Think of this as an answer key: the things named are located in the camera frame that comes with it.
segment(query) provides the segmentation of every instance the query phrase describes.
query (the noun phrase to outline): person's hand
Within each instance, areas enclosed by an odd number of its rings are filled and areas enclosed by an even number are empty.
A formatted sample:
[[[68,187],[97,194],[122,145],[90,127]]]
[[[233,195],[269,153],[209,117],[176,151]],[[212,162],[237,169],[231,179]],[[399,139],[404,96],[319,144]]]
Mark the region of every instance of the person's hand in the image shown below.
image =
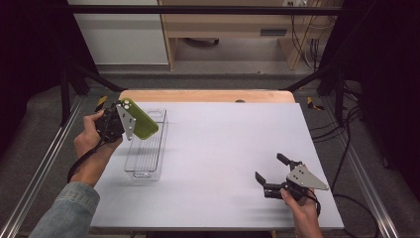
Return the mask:
[[[83,117],[84,131],[74,139],[74,147],[78,158],[82,157],[99,143],[100,137],[95,128],[95,121],[103,113],[103,111],[100,111],[96,114]],[[96,153],[93,153],[80,165],[70,182],[81,181],[92,187],[95,186],[102,176],[109,159],[122,141],[123,139],[120,138],[114,143],[101,146]]]
[[[318,223],[318,215],[316,213],[315,201],[303,197],[296,202],[291,194],[281,189],[281,196],[284,202],[290,207],[293,213],[294,227],[298,238],[318,238],[322,237]]]

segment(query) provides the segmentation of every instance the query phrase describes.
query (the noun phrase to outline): white cabinet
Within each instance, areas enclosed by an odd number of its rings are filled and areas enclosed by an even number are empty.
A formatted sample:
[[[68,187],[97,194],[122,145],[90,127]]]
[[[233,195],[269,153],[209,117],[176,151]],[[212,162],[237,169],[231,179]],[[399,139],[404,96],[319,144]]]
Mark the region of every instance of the white cabinet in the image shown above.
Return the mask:
[[[70,5],[157,5],[156,0],[68,0]],[[168,64],[159,14],[75,14],[96,64]]]

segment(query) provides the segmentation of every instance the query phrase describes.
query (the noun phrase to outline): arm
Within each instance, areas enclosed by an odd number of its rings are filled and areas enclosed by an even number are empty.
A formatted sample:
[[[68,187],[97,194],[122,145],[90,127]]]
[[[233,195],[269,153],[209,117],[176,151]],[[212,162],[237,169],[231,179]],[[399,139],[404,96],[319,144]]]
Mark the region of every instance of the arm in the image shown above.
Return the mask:
[[[318,224],[315,201],[303,197],[296,202],[291,194],[281,189],[281,196],[284,202],[293,212],[294,227],[298,238],[319,238],[322,237]]]
[[[95,121],[103,111],[83,118],[84,131],[74,139],[77,157],[94,148],[100,138]],[[80,165],[52,208],[46,212],[30,237],[86,237],[90,222],[99,203],[99,194],[93,188],[102,176],[112,154],[122,139],[100,147]]]

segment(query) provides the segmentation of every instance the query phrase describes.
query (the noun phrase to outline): denim jacket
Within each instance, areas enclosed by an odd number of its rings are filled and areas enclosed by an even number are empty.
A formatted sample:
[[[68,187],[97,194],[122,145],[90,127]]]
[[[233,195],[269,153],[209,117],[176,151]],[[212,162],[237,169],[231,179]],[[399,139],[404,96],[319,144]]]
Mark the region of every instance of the denim jacket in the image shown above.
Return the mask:
[[[86,237],[99,203],[99,194],[82,182],[67,184],[30,238]]]

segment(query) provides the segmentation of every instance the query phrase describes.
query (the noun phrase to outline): white table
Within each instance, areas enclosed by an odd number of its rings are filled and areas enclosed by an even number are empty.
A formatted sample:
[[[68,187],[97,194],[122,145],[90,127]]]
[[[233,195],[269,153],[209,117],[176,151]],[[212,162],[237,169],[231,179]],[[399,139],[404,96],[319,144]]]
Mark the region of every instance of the white table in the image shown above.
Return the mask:
[[[94,228],[279,230],[293,227],[282,200],[263,197],[255,171],[281,183],[302,161],[326,182],[297,103],[142,102],[165,108],[168,133],[160,180],[132,184],[124,172],[130,142],[117,149],[96,189]],[[342,229],[331,191],[316,190],[323,229]]]

